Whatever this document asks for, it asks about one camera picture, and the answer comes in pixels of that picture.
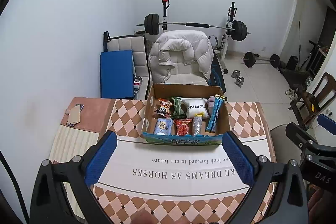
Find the blue long snack packet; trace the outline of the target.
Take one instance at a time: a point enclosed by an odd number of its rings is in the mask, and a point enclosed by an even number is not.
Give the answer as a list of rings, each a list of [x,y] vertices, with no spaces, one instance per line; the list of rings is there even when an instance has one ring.
[[[216,100],[213,113],[209,117],[205,131],[214,135],[221,135],[230,129],[228,110],[226,107],[227,97],[219,94],[214,96]]]

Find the lilac towel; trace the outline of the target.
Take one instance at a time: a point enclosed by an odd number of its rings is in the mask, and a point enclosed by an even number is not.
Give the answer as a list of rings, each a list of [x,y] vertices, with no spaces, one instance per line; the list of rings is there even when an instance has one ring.
[[[209,110],[209,116],[211,116],[213,113],[215,100],[216,100],[215,96],[210,96],[209,99],[207,100],[207,108]]]

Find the white zip pouch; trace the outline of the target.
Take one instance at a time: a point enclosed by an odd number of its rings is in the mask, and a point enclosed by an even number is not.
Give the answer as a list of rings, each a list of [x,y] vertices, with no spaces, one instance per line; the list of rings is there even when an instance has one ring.
[[[205,98],[182,98],[181,104],[186,107],[187,118],[194,118],[196,115],[200,114],[203,119],[208,119],[209,113],[206,109]]]

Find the light blue cartoon packet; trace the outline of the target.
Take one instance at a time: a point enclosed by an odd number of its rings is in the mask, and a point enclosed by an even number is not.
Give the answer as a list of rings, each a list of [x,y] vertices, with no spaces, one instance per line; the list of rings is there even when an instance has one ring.
[[[171,118],[158,118],[154,128],[155,135],[171,135],[173,120]]]

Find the green snack packet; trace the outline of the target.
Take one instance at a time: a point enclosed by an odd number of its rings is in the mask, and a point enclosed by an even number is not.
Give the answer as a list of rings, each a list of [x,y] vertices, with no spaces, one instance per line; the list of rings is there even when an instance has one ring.
[[[173,110],[171,113],[171,118],[172,119],[185,119],[186,118],[186,114],[185,112],[182,110],[182,98],[181,97],[170,97],[169,101],[172,103],[173,105]]]

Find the orange red snack packet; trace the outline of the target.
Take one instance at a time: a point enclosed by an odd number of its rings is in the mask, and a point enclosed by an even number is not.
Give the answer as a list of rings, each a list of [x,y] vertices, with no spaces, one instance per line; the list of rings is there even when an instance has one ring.
[[[171,117],[170,108],[172,103],[169,100],[163,98],[159,98],[158,102],[159,106],[155,110],[155,113],[165,118],[170,118]]]

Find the dark wooden chair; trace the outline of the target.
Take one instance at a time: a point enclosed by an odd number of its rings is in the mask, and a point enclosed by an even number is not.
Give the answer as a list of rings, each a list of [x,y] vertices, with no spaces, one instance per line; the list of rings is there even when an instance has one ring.
[[[335,78],[325,72],[315,89],[299,91],[297,98],[290,103],[298,125],[307,130],[311,122],[335,100]]]

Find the grey round chair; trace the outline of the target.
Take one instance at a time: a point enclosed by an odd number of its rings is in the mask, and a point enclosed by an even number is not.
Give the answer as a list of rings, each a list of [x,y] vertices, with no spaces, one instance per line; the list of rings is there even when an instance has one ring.
[[[294,159],[300,163],[301,150],[287,137],[286,127],[287,124],[281,124],[270,130],[276,160],[280,163],[287,163]]]

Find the checkered table mat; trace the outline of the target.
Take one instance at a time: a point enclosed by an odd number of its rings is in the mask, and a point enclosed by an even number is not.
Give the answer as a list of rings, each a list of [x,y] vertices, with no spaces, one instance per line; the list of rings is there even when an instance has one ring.
[[[60,124],[50,160],[67,162],[114,131],[117,148],[93,192],[115,223],[130,223],[141,209],[156,223],[180,217],[224,223],[244,198],[248,186],[221,145],[148,143],[142,135],[146,101],[76,97],[72,104],[84,105],[81,121],[75,127]]]

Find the chrome dumbbell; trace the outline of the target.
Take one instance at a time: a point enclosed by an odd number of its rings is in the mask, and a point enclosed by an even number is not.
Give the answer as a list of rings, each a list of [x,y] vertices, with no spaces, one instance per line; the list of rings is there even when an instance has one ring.
[[[242,87],[244,84],[244,77],[241,76],[241,72],[239,70],[233,70],[231,77],[235,79],[235,85],[238,87]]]

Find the silver foil packet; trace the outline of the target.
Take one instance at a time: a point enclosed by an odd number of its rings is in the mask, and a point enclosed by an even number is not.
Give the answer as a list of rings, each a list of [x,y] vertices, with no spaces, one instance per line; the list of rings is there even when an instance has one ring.
[[[193,122],[192,122],[192,135],[193,136],[197,136],[201,134],[202,120],[203,120],[202,114],[196,114],[194,116]]]

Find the barbell on rack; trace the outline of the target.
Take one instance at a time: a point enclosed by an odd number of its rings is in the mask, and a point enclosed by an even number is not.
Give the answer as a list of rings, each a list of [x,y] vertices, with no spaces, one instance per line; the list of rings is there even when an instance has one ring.
[[[159,34],[159,30],[162,27],[161,24],[163,22],[159,21],[158,14],[148,14],[145,16],[144,21],[142,24],[136,24],[137,27],[144,27],[145,32],[150,35],[157,35]],[[194,28],[208,28],[210,24],[205,23],[194,23],[194,22],[183,22],[186,24],[186,27],[194,27]],[[247,35],[251,33],[248,32],[247,26],[241,22],[234,20],[232,28],[234,31],[231,34],[231,39],[234,41],[243,41],[246,39]]]

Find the cardboard box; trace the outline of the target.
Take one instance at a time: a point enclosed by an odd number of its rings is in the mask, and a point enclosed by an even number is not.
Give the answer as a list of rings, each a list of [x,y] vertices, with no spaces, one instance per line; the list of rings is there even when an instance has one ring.
[[[149,143],[219,145],[230,130],[226,97],[219,86],[153,84],[142,136]]]

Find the blue foam mat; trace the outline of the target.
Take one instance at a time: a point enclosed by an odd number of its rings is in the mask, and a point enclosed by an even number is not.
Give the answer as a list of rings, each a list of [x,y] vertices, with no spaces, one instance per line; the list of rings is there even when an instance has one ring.
[[[102,52],[100,55],[100,96],[132,99],[133,55],[131,50]]]

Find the white down jacket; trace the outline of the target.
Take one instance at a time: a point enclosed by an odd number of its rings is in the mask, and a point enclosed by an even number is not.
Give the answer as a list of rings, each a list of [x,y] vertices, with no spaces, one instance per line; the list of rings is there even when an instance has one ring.
[[[202,31],[164,32],[152,45],[148,66],[154,84],[207,84],[214,51]]]

